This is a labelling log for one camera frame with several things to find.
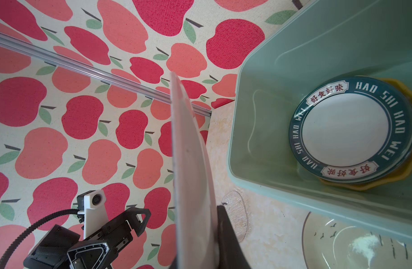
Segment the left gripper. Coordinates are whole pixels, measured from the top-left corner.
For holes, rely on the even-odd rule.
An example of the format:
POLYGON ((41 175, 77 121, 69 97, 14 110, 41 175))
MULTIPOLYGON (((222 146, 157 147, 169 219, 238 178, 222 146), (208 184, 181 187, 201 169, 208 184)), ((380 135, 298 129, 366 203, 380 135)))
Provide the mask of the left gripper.
POLYGON ((146 208, 131 207, 89 237, 55 225, 24 260, 28 269, 110 269, 119 253, 141 236, 151 217, 146 208))

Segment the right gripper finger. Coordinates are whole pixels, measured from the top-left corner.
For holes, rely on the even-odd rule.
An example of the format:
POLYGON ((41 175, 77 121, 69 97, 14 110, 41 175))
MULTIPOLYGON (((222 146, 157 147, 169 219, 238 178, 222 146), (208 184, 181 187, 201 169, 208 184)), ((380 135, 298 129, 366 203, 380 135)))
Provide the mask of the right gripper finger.
POLYGON ((250 269, 224 206, 217 206, 219 269, 250 269))

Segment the small green-rim plate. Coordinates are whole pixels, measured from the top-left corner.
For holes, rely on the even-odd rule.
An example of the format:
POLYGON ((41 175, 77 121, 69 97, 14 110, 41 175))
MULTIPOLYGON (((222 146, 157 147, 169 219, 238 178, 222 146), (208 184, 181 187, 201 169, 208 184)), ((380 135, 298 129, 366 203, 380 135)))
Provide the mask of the small green-rim plate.
POLYGON ((329 182, 359 184, 395 170, 412 152, 412 105, 377 78, 354 76, 307 95, 289 125, 298 163, 329 182))
POLYGON ((190 98, 175 72, 170 91, 177 267, 215 269, 217 213, 206 146, 190 98))

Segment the cream floral plate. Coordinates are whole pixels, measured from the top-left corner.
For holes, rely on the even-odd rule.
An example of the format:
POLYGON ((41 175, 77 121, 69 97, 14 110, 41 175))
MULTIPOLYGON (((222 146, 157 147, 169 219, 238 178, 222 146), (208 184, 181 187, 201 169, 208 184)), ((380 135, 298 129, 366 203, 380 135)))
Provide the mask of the cream floral plate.
POLYGON ((314 213, 302 250, 308 269, 412 269, 412 245, 314 213))

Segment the yellow dotted plate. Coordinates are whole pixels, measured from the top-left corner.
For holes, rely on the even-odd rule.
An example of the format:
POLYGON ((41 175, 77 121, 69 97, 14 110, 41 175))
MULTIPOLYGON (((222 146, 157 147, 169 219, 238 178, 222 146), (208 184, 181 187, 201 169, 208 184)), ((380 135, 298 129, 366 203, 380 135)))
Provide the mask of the yellow dotted plate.
MULTIPOLYGON (((401 81, 393 79, 393 78, 380 78, 381 81, 392 85, 396 89, 398 89, 404 96, 406 96, 409 102, 412 105, 412 91, 401 81)), ((326 185, 326 186, 334 186, 334 187, 342 187, 347 188, 353 191, 366 191, 375 187, 379 187, 384 184, 393 183, 399 180, 404 180, 412 174, 412 152, 408 156, 408 158, 402 162, 395 170, 391 173, 387 174, 386 176, 371 181, 367 183, 361 184, 349 184, 349 183, 335 183, 329 182, 324 179, 319 179, 319 181, 326 185)))

